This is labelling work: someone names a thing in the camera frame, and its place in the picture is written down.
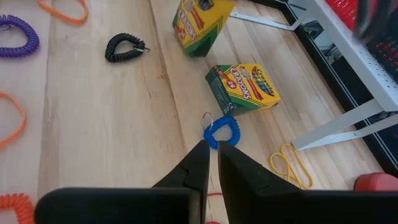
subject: yellow crayon box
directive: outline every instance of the yellow crayon box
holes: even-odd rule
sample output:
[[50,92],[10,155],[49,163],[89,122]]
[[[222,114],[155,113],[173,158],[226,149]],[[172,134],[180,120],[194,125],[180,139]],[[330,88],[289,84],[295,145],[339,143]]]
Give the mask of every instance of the yellow crayon box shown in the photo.
[[173,28],[189,56],[207,55],[235,5],[235,0],[181,0]]
[[261,65],[216,65],[206,80],[224,114],[266,109],[280,100]]

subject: black cable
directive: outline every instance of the black cable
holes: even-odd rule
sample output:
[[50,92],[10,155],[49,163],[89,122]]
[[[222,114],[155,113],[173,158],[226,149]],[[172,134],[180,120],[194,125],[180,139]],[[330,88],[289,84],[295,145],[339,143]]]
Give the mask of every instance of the black cable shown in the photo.
[[[133,49],[124,52],[121,54],[115,54],[114,51],[116,50],[116,47],[118,44],[120,44],[122,41],[128,41],[133,45]],[[134,37],[131,34],[118,34],[112,37],[112,39],[108,42],[108,45],[106,46],[105,50],[105,58],[109,62],[122,62],[125,60],[130,60],[132,58],[136,58],[142,55],[144,52],[148,52],[150,49],[145,47],[145,43],[143,40],[140,40],[137,37]]]

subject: orange rubber band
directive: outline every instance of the orange rubber band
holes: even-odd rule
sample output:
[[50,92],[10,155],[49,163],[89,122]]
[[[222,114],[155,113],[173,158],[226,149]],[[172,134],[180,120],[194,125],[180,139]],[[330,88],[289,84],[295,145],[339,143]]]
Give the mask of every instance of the orange rubber band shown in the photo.
[[14,141],[22,134],[26,124],[26,114],[24,109],[19,105],[18,101],[15,100],[11,95],[5,92],[0,92],[0,98],[6,98],[9,101],[11,101],[22,115],[22,121],[19,125],[19,128],[16,131],[14,131],[14,133],[12,133],[8,138],[0,140],[0,149],[2,149],[4,146],[6,146],[6,144],[9,144],[10,142]]
[[43,2],[43,0],[37,0],[37,4],[39,4],[39,6],[40,6],[43,10],[49,12],[49,13],[50,13],[51,15],[53,15],[53,16],[56,16],[56,17],[58,17],[58,18],[61,18],[61,19],[63,19],[64,21],[67,21],[67,22],[72,23],[72,24],[82,24],[82,23],[86,22],[87,17],[88,17],[88,8],[87,8],[87,5],[86,5],[85,0],[79,0],[79,2],[80,2],[80,4],[84,7],[84,9],[85,9],[85,14],[84,14],[84,16],[83,16],[82,18],[80,18],[80,19],[74,19],[74,18],[69,17],[69,16],[63,14],[62,12],[60,12],[60,11],[54,9],[53,7],[46,5],[46,4]]
[[34,224],[35,207],[29,197],[24,194],[12,194],[0,196],[0,212],[13,209],[17,215],[18,223]]

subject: crayon box label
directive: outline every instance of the crayon box label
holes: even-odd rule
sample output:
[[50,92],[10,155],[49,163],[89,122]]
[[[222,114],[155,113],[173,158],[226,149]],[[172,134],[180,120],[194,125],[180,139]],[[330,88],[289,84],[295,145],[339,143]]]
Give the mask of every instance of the crayon box label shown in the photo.
[[267,109],[280,100],[261,65],[216,65],[206,80],[224,114]]
[[181,0],[173,28],[189,56],[207,55],[235,5],[235,0]]

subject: wooden table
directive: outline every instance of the wooden table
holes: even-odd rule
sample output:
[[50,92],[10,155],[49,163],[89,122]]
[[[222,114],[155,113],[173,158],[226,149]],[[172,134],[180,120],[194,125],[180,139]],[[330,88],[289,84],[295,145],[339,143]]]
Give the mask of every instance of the wooden table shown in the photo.
[[[213,65],[260,63],[277,87],[279,105],[237,117],[238,148],[266,168],[283,143],[343,112],[292,32],[231,18],[206,58],[188,58],[171,26],[178,2],[88,1],[88,21],[74,27],[50,17],[34,0],[0,0],[0,14],[27,21],[41,41],[30,57],[0,59],[0,91],[27,111],[23,135],[0,152],[0,194],[24,192],[36,202],[59,187],[150,187],[202,138],[203,114],[222,115],[205,80]],[[75,16],[83,13],[73,1],[52,4]],[[286,22],[279,11],[251,2],[239,3],[237,11]],[[108,63],[106,44],[120,32],[145,40],[151,52]],[[15,29],[0,31],[1,46],[24,41]],[[0,99],[0,138],[18,119]],[[228,134],[222,129],[216,137]],[[314,176],[314,189],[352,189],[358,175],[381,170],[361,139],[300,156]],[[216,163],[212,151],[209,192],[220,191]],[[222,198],[209,199],[207,216],[228,222]],[[0,222],[13,218],[2,213]]]

